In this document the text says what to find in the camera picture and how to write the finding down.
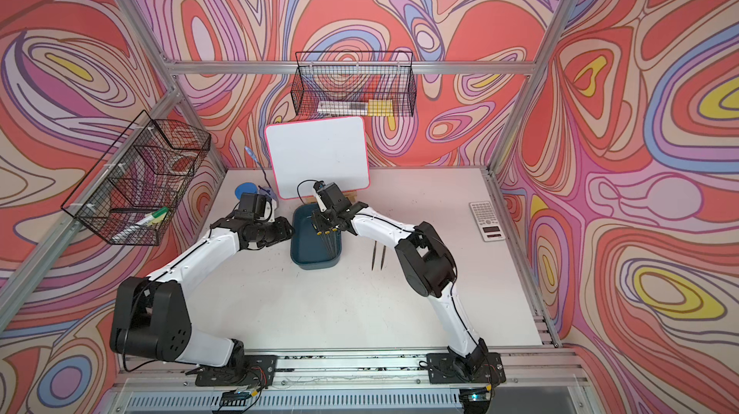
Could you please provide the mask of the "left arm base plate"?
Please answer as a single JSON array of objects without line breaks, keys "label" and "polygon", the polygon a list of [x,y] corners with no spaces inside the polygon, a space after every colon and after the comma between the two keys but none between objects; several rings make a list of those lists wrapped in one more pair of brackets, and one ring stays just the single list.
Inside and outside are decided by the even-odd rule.
[{"label": "left arm base plate", "polygon": [[224,367],[203,366],[196,373],[196,386],[266,388],[273,384],[276,363],[276,355],[247,354]]}]

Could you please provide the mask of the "yellow black file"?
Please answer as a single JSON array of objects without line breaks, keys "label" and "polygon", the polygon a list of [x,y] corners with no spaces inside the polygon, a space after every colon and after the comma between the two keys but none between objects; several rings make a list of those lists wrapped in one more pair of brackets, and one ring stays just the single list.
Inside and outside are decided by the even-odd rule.
[{"label": "yellow black file", "polygon": [[373,256],[371,256],[371,271],[375,269],[376,253],[377,253],[377,241],[375,241],[375,243],[373,244]]},{"label": "yellow black file", "polygon": [[383,246],[382,253],[381,253],[381,260],[380,260],[380,271],[383,271],[385,266],[385,257],[386,257],[387,247]]}]

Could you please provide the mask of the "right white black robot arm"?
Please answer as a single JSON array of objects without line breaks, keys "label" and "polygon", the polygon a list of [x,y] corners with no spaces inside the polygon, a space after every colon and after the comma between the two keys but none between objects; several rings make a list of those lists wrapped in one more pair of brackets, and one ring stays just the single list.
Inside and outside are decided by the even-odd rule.
[{"label": "right white black robot arm", "polygon": [[313,184],[319,208],[312,223],[321,235],[348,232],[392,248],[402,273],[418,295],[427,298],[448,336],[452,373],[472,381],[490,368],[488,347],[473,329],[461,304],[455,259],[430,223],[408,225],[375,211],[365,202],[352,202],[335,183]]}]

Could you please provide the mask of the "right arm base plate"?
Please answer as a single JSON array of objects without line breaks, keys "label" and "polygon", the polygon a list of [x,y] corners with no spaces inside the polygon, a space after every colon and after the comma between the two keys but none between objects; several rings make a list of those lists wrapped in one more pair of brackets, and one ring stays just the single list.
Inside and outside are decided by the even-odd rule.
[{"label": "right arm base plate", "polygon": [[502,359],[497,352],[488,352],[473,362],[450,352],[427,354],[419,367],[427,371],[431,384],[482,383],[497,387],[507,381]]}]

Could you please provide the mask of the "teal plastic storage box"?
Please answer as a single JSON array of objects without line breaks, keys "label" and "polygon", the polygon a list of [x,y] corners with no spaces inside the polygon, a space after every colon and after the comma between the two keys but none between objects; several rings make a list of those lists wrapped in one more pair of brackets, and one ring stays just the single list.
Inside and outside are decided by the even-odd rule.
[{"label": "teal plastic storage box", "polygon": [[322,270],[336,266],[342,252],[340,232],[319,234],[313,225],[313,213],[317,203],[305,204],[294,211],[291,240],[291,259],[304,270]]}]

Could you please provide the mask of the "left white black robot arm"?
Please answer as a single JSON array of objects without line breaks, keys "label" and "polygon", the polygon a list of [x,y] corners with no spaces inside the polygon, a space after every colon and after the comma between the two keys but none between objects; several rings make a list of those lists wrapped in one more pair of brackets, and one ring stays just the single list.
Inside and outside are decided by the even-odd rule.
[{"label": "left white black robot arm", "polygon": [[286,242],[294,227],[274,221],[221,219],[177,258],[146,277],[121,282],[115,297],[110,348],[121,356],[226,367],[237,359],[238,341],[193,324],[188,296],[222,263],[245,250],[258,251]]}]

